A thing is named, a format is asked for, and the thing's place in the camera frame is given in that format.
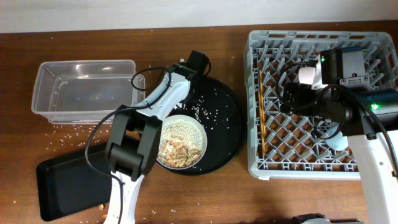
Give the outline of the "blue cup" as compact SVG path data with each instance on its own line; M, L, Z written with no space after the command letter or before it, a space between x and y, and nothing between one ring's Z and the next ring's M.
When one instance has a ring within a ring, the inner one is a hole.
M325 134L326 138L332 136L338 129L338 125L332 126ZM344 151L348 147L348 140L346 136L343 136L339 131L337 135L331 139L325 140L326 144L335 151Z

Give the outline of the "grey bowl with food scraps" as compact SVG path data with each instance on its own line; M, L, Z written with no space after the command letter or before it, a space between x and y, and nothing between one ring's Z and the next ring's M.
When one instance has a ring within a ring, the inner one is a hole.
M205 129L197 120L169 116L163 122L157 162L171 170L191 168L204 157L207 144Z

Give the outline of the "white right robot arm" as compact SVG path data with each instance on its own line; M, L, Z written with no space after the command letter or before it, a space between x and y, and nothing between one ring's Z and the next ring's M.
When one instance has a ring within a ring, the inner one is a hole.
M370 223L397 223L397 90L288 83L282 111L339 124L357 163Z

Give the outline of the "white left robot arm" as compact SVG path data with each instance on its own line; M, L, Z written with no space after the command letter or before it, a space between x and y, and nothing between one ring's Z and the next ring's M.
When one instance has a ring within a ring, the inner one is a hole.
M90 165L95 172L112 179L105 224L135 222L139 189L155 164L163 120L186 100L193 84L209 68L207 62L201 65L180 62L163 67L164 79L146 99L135 106L120 106L95 126L97 131L106 120L113 118L105 148L110 170Z

